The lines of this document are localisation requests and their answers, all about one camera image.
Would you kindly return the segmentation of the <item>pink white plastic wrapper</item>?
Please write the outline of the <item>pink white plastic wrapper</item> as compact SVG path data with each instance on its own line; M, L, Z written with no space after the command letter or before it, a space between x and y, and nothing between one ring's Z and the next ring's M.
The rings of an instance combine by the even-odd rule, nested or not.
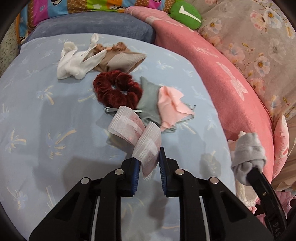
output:
M161 148L161 130L153 122L144 125L140 117L127 106L116 111L108 131L134 146L132 157L142 164L142 173L149 177L157 165Z

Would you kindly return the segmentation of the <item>light grey sock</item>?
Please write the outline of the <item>light grey sock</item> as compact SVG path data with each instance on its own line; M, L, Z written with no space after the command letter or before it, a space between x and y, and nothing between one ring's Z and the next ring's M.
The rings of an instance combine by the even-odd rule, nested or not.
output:
M247 175L255 168L261 173L266 165L265 149L257 133L245 133L236 142L231 169L235 178L250 186Z

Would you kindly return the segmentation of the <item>pink cloth piece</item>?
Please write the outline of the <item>pink cloth piece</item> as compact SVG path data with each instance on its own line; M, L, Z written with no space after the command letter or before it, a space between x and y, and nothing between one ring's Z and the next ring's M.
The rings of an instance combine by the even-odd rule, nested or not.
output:
M194 116L194 112L185 105L181 98L184 96L179 90L162 86L158 92L158 110L161 117L161 131L173 128L183 119Z

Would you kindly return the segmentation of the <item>pink white pillow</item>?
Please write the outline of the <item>pink white pillow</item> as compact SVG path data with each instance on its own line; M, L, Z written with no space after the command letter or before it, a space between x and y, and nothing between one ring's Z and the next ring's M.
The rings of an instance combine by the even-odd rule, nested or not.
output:
M289 132L285 116L282 115L274 129L274 165L273 165L273 179L275 179L282 170L288 156L288 149L290 144Z

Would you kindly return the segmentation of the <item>grey cloth piece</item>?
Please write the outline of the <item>grey cloth piece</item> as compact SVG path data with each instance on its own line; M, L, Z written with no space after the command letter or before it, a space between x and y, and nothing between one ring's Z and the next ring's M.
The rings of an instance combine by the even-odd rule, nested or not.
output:
M158 109L158 97L161 86L149 82L143 76L140 77L140 83L142 87L142 97L136 107L136 110L140 110L138 115L145 126L153 122L160 127L162 120Z

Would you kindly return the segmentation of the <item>dark red velvet scrunchie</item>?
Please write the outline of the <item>dark red velvet scrunchie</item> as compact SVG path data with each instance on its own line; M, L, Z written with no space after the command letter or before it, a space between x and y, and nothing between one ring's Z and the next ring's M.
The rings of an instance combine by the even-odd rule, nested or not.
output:
M93 81L97 100L106 107L127 106L135 109L142 97L142 88L132 76L120 70L103 72Z

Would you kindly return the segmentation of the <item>pink blanket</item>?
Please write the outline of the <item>pink blanket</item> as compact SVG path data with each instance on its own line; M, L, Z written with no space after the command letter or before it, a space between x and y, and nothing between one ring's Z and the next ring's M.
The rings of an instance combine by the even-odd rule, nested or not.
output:
M236 140L241 131L258 134L267 158L263 172L271 181L274 166L271 118L243 75L196 31L173 20L164 11L132 6L125 13L155 29L156 45L192 63L209 92L227 139Z

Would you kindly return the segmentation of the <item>beige sock with brown trim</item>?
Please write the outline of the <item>beige sock with brown trim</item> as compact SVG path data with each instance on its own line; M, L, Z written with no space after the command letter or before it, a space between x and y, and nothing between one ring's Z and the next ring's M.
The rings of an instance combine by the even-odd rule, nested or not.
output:
M106 50L105 57L93 68L93 70L98 72L119 70L129 74L146 59L146 54L130 51L123 42L118 42L112 47L104 47L102 44L97 44L93 52L98 54L103 50Z

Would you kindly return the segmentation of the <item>white crumpled cloth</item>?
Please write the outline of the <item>white crumpled cloth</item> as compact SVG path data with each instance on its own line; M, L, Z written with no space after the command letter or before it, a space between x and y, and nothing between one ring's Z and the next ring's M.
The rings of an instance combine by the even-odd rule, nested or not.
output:
M83 79L106 56L107 50L104 48L100 52L94 53L98 41L99 35L94 33L90 39L89 48L86 51L78 51L78 47L74 42L65 42L61 52L61 59L57 66L57 78L66 79L73 76L77 80Z

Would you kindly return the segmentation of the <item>dark blue velvet pillow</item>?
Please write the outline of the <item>dark blue velvet pillow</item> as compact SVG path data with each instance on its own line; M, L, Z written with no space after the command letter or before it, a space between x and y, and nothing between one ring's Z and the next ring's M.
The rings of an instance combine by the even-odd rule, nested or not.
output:
M57 16L41 21L25 42L64 34L99 33L154 43L154 28L138 18L116 12L94 11Z

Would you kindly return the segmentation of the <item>grey floral sheet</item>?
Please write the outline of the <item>grey floral sheet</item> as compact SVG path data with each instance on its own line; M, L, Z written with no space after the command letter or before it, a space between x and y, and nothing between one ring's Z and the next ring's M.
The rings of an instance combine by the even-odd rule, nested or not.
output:
M295 116L295 30L272 1L190 1L198 32L253 87L273 121Z

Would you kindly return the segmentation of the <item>green round plush cushion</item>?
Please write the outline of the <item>green round plush cushion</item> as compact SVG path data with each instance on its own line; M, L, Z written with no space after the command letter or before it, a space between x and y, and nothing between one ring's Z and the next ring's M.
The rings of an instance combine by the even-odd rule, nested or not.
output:
M186 1L176 1L171 6L169 16L192 29L199 28L202 23L202 17L198 10Z

